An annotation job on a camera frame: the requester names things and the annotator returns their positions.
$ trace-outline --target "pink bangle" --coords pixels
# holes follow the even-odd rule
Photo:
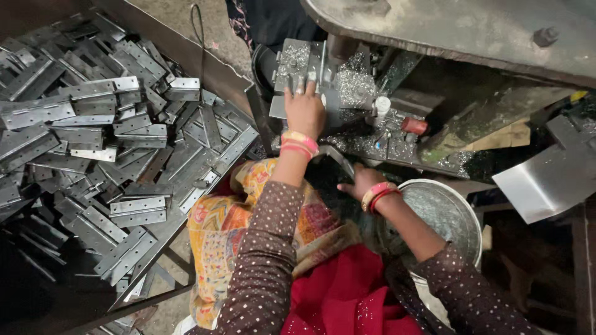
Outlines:
[[[308,149],[310,149],[310,151],[312,152],[313,156],[316,156],[316,154],[319,153],[319,145],[316,143],[316,141],[302,133],[299,133],[297,131],[287,131],[283,135],[281,135],[282,142],[288,139],[293,139],[306,145]]]
[[[301,146],[301,145],[298,145],[298,144],[289,144],[289,143],[288,144],[284,144],[284,145],[281,146],[280,154],[282,152],[284,152],[285,150],[298,151],[300,153],[303,153],[308,160],[311,160],[312,159],[312,153],[310,151],[308,151],[305,147]]]
[[[362,210],[364,212],[368,212],[370,204],[376,198],[376,196],[388,189],[399,190],[397,185],[388,181],[380,182],[377,185],[371,187],[371,189],[368,190],[362,197]]]

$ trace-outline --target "cable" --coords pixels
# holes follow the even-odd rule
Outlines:
[[[193,9],[197,9],[197,17],[198,17],[198,24],[201,27],[201,37],[198,37],[198,33],[197,33],[197,26],[194,24],[194,16],[193,16]],[[198,7],[197,4],[192,4],[192,6],[190,7],[190,22],[193,25],[193,30],[194,30],[194,36],[198,39],[199,45],[202,48],[201,51],[201,75],[199,76],[199,78],[201,79],[201,87],[203,87],[204,85],[204,59],[205,59],[205,49],[207,49],[207,47],[205,46],[205,31],[203,30],[203,18],[201,17],[201,9]],[[204,103],[204,97],[203,97],[203,91],[201,90],[201,103]]]
[[[198,37],[197,26],[194,23],[193,9],[197,9],[198,25],[201,27],[201,37]],[[203,30],[203,18],[201,17],[201,9],[197,4],[193,4],[190,7],[190,22],[193,24],[194,36],[198,39],[200,45],[205,49],[205,31]]]

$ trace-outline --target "bangle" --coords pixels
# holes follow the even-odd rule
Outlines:
[[[370,207],[371,201],[374,200],[374,198],[379,195],[381,192],[383,192],[384,190],[387,189],[396,189],[398,190],[398,186],[395,185],[392,182],[380,182],[377,185],[371,187],[370,190],[368,190],[364,196],[362,197],[362,210],[364,212],[368,212],[368,209]]]
[[[316,154],[319,153],[319,145],[316,143],[316,141],[302,133],[299,133],[297,131],[287,131],[283,135],[281,135],[282,144],[288,140],[293,140],[304,144],[305,146],[307,146],[307,148],[313,156],[316,156]]]
[[[388,188],[388,189],[384,190],[383,192],[379,193],[375,197],[375,199],[371,202],[371,208],[370,208],[371,213],[375,213],[376,212],[375,211],[375,206],[377,205],[377,201],[379,199],[381,199],[383,196],[386,196],[389,193],[398,193],[400,195],[402,194],[402,192],[400,190],[398,190],[397,188]]]
[[[298,151],[298,152],[304,154],[306,156],[307,160],[311,160],[313,157],[312,153],[308,149],[306,149],[304,145],[299,145],[299,144],[295,144],[295,143],[283,144],[280,149],[280,154],[286,150]]]

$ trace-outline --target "woman's left hand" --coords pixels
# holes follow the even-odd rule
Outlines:
[[[315,93],[316,82],[309,80],[304,90],[296,89],[292,96],[290,88],[285,87],[285,113],[288,118],[288,129],[302,133],[316,141],[325,126],[325,107],[321,97]]]

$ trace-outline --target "brown polka dot top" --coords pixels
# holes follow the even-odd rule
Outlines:
[[[265,184],[212,333],[280,333],[290,308],[291,273],[296,266],[291,243],[303,201],[299,188],[274,181]],[[425,333],[540,334],[450,244],[420,263],[416,272],[427,278],[431,293],[445,306],[453,330],[424,306],[399,259],[383,262],[393,294]]]

